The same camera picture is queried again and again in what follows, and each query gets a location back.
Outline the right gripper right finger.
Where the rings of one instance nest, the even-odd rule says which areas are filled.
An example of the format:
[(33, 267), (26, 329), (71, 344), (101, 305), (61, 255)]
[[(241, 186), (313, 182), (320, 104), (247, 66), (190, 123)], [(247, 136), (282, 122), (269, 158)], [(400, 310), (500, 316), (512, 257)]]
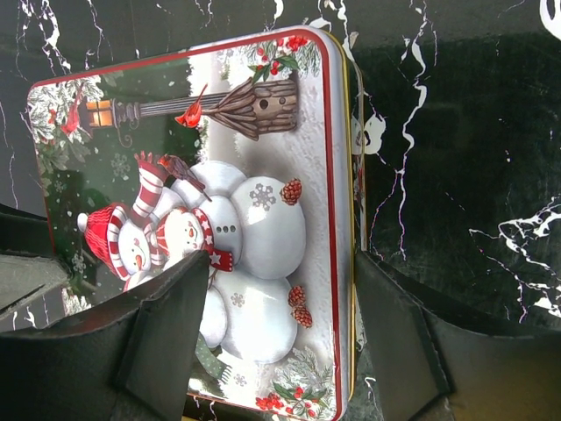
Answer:
[(475, 310), (367, 252), (359, 307), (386, 420), (558, 420), (560, 332)]

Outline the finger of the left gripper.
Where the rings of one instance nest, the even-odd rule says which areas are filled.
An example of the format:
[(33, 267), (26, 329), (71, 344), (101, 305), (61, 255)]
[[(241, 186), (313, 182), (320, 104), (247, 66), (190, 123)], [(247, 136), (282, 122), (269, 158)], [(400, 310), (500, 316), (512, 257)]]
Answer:
[(45, 328), (66, 316), (69, 272), (45, 218), (1, 206), (1, 330)]

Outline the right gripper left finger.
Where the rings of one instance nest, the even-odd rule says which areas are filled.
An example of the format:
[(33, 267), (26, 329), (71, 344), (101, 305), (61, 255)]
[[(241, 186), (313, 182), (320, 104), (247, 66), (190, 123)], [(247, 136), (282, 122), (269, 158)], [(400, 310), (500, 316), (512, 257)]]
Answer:
[(179, 420), (209, 256), (44, 328), (1, 336), (3, 420)]

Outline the gold tin lid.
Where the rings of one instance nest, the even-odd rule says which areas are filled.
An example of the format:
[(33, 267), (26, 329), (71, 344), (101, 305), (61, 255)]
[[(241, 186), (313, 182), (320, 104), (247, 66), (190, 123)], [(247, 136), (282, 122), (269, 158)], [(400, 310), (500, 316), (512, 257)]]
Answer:
[(339, 420), (352, 395), (348, 65), (307, 25), (31, 86), (55, 252), (88, 302), (209, 256), (192, 395)]

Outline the gold cookie tin box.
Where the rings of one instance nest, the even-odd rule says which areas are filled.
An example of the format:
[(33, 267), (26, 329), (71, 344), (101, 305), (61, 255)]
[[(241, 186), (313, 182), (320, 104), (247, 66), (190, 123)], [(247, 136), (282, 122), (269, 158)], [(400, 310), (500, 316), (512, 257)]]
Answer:
[(349, 69), (349, 111), (350, 111), (350, 145), (352, 163), (352, 194), (354, 212), (354, 263), (357, 263), (359, 252), (366, 248), (366, 200), (364, 188), (364, 156), (365, 156), (365, 119), (364, 97), (365, 87), (359, 66), (352, 62)]

